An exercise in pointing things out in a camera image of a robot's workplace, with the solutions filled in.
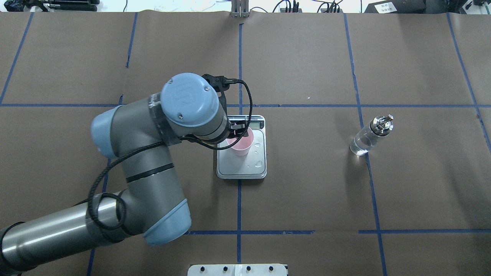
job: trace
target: digital scale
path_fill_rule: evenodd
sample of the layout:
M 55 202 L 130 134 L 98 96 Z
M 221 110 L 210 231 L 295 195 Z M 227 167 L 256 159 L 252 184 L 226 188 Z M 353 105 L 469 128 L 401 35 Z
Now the digital scale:
M 229 115 L 230 122 L 247 121 L 248 115 Z M 233 149 L 217 151 L 217 176 L 221 179 L 261 179 L 268 173 L 266 167 L 266 124 L 263 116 L 253 115 L 249 127 L 254 141 L 249 153 L 237 156 Z M 218 147 L 227 146 L 227 141 Z

